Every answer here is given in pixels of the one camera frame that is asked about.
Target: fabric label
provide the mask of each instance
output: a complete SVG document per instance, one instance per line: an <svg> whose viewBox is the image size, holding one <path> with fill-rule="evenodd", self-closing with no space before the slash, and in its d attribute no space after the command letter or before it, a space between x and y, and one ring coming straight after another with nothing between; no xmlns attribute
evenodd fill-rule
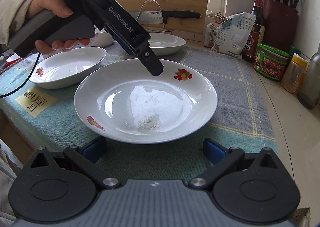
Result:
<svg viewBox="0 0 320 227"><path fill-rule="evenodd" d="M34 87L31 87L16 98L16 102L34 118L55 101L55 98L46 93L42 93Z"/></svg>

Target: sleeve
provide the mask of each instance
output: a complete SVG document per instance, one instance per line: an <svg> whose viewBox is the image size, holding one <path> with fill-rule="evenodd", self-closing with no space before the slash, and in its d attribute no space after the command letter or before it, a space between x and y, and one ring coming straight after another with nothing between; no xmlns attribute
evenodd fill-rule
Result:
<svg viewBox="0 0 320 227"><path fill-rule="evenodd" d="M0 44L7 44L9 35L18 31L32 0L0 0Z"/></svg>

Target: jar label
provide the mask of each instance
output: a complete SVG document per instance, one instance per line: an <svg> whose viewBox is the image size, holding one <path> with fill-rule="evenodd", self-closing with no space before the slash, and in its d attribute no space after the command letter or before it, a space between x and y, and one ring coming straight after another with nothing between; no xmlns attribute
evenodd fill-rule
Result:
<svg viewBox="0 0 320 227"><path fill-rule="evenodd" d="M280 81L286 69L286 64L258 51L253 67L265 77Z"/></svg>

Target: glass bottle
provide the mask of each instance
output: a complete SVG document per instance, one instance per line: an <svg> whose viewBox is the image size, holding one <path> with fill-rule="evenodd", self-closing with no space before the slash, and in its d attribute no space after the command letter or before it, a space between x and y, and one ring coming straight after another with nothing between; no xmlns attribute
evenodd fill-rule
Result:
<svg viewBox="0 0 320 227"><path fill-rule="evenodd" d="M320 100L320 52L315 53L310 59L298 100L307 109L316 107Z"/></svg>
<svg viewBox="0 0 320 227"><path fill-rule="evenodd" d="M254 22L248 41L242 50L242 59L250 63L254 62L254 56L257 52L258 43L262 43L263 41L265 30L263 0L254 0L252 14L256 16L256 21Z"/></svg>

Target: dish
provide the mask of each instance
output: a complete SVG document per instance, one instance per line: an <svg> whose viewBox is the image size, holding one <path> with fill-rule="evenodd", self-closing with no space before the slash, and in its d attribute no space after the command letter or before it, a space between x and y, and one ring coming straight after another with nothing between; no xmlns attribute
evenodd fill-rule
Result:
<svg viewBox="0 0 320 227"><path fill-rule="evenodd" d="M157 56L173 54L187 43L183 38L170 34L149 34L151 36L151 39L149 40L150 48Z"/></svg>
<svg viewBox="0 0 320 227"><path fill-rule="evenodd" d="M99 29L96 28L95 31L96 35L91 39L90 46L107 47L114 43L115 40L105 30L99 31Z"/></svg>
<svg viewBox="0 0 320 227"><path fill-rule="evenodd" d="M29 80L45 89L67 87L100 68L106 55L106 50L93 46L61 52L39 63Z"/></svg>
<svg viewBox="0 0 320 227"><path fill-rule="evenodd" d="M201 128L217 108L214 87L192 68L161 62L157 77L138 59L90 74L74 96L80 120L99 135L135 144L169 142Z"/></svg>

